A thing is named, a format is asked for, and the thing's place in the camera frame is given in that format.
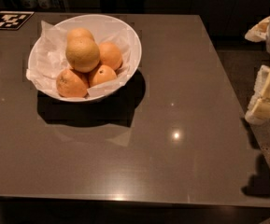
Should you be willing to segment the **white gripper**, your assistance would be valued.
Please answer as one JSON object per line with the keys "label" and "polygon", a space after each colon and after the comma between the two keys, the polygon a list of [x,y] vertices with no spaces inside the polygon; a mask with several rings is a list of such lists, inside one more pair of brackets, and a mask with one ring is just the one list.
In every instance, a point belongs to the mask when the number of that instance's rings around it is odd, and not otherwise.
{"label": "white gripper", "polygon": [[[270,16],[250,28],[245,38],[251,42],[266,42],[266,50],[270,53]],[[257,73],[245,120],[254,125],[270,120],[270,67],[266,65],[262,65]]]}

